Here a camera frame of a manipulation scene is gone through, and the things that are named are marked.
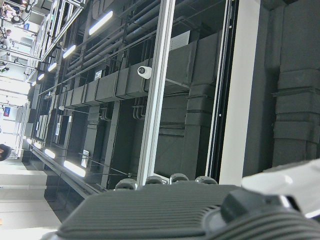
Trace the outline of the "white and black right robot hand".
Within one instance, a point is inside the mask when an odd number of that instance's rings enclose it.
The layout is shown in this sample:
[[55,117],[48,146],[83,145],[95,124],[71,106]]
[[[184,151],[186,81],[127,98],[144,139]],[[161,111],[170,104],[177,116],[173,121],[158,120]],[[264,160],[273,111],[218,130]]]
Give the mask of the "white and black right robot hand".
[[317,240],[320,161],[246,176],[240,186],[208,176],[145,185],[121,180],[85,199],[45,240]]

